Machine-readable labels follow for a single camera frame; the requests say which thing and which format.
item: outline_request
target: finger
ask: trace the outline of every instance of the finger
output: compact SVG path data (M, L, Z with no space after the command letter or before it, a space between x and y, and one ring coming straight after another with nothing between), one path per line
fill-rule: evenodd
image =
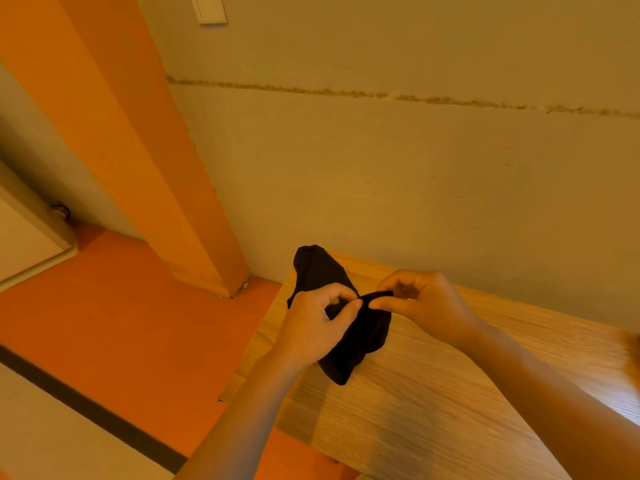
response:
M335 302L337 298L345 298L347 301L352 301L358 297L356 292L351 288L340 283L331 283L330 285L323 286L313 291L320 299L320 304L325 308L332 302Z
M380 281L376 291L392 290L395 295L400 294L402 288L413 287L420 292L426 285L424 281L423 274L418 271L398 269Z
M411 314L415 309L415 304L415 301L395 298L393 296L381 296L380 298L372 299L369 302L369 307L372 310L385 310L387 312L411 318Z
M362 307L362 300L355 299L352 302L345 305L345 307L338 313L338 316L331 321L331 327L336 329L336 334L338 334L340 340L344 335L344 332L347 331L349 325L356 320L358 316L358 311Z

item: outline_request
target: right hand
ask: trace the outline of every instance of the right hand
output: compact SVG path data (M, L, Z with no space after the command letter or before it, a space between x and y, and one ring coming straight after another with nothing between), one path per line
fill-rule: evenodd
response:
M488 326L437 271L398 270L380 281L376 290L391 290L394 295L372 300L370 308L403 315L434 339L458 350Z

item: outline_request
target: switch plate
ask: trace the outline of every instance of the switch plate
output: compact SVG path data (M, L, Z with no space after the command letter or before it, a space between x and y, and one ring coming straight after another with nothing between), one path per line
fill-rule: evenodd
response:
M222 0L191 0L191 3L199 24L227 23Z

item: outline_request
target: wall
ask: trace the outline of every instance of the wall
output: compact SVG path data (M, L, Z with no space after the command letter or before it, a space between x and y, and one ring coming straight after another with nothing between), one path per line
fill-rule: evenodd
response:
M318 243L640 329L638 0L138 0L252 271Z
M140 238L2 63L0 159L47 202L61 200L82 221Z

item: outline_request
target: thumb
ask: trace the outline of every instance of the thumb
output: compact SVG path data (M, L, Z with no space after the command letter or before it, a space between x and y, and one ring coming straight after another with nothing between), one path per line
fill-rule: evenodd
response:
M381 296L380 298L372 299L369 302L369 307L372 310L385 310L411 318L412 311L415 309L415 302L393 296Z
M362 307L361 299L358 298L350 301L349 303L347 303L347 305L345 305L338 316L331 320L332 327L336 328L337 331L340 332L340 336L343 336L344 332L346 332L349 328L349 325L351 325L353 321L356 320L358 311L360 311L360 307Z

